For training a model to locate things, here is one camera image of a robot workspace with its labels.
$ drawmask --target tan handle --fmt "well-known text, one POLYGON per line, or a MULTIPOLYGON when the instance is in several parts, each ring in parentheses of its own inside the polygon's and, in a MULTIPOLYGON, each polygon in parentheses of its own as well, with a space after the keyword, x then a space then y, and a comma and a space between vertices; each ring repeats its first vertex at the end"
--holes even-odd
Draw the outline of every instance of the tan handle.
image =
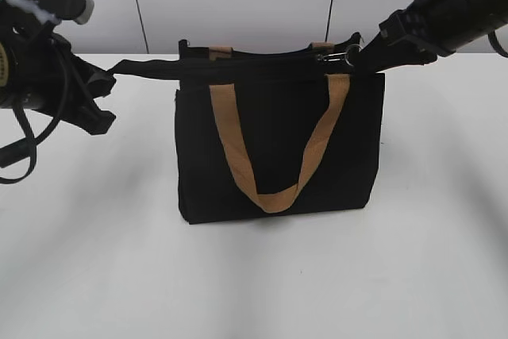
POLYGON ((277 214, 290 208, 323 159, 329 138, 341 115, 350 87, 349 75, 327 75, 327 77, 329 107, 316 124, 316 128, 303 152, 298 183, 284 191, 271 195, 260 195, 257 192, 256 178, 241 132, 234 84, 210 85, 215 123, 235 183, 244 194, 267 214, 277 214))
POLYGON ((310 46, 314 51, 317 49, 325 49, 330 55, 335 52, 335 44, 333 43, 312 43, 310 46))
POLYGON ((233 56, 233 48, 231 47, 209 47, 210 60, 230 59, 233 56))

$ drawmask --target bag handle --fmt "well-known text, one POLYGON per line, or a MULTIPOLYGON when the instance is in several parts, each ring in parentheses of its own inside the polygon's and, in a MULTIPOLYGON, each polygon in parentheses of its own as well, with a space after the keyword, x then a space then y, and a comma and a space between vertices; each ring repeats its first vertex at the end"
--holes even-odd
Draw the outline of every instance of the bag handle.
MULTIPOLYGON (((335 44, 334 43, 312 43, 310 47, 314 51, 325 51, 326 53, 332 54, 335 52, 335 44)), ((231 59, 233 57, 233 48, 232 47, 209 47, 209 58, 210 61, 215 61, 217 59, 231 59)))
POLYGON ((329 107, 316 124, 307 142, 298 183, 276 194, 261 195, 257 191, 256 178, 248 157, 241 132, 234 84, 210 85, 215 123, 224 153, 238 188, 267 214, 277 214, 289 209, 319 167, 328 147, 329 138, 341 115, 349 92, 349 75, 327 75, 329 107))

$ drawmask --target black tote bag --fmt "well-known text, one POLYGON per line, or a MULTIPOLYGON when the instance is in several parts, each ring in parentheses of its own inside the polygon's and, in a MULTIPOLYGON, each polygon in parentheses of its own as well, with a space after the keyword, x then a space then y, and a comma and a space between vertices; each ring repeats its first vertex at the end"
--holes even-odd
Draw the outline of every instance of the black tote bag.
POLYGON ((179 209, 191 224, 365 207, 379 166, 384 75, 356 75, 314 43, 277 55, 179 45, 180 61, 113 73, 180 79, 179 209))

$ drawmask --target zipper pull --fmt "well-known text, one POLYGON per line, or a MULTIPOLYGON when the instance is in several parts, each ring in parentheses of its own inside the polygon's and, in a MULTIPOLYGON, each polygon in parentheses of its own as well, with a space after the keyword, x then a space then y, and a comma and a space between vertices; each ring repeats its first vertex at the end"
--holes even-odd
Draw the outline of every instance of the zipper pull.
POLYGON ((322 63, 333 63, 337 61, 343 61, 348 66, 354 67, 354 65, 351 64, 351 61, 349 60, 351 51, 353 49, 358 49, 358 52, 361 52, 362 46, 360 44, 351 44, 346 48, 345 52, 333 53, 331 55, 317 55, 316 58, 317 61, 322 63))

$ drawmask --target white table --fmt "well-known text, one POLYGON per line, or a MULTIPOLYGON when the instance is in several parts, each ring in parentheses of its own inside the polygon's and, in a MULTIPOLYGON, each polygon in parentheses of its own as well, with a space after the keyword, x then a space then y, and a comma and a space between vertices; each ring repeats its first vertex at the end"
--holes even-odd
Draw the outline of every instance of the white table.
POLYGON ((118 78, 108 135, 62 125, 0 187, 0 338, 508 337, 508 60, 387 73, 367 209, 196 226, 177 207, 177 83, 118 78))

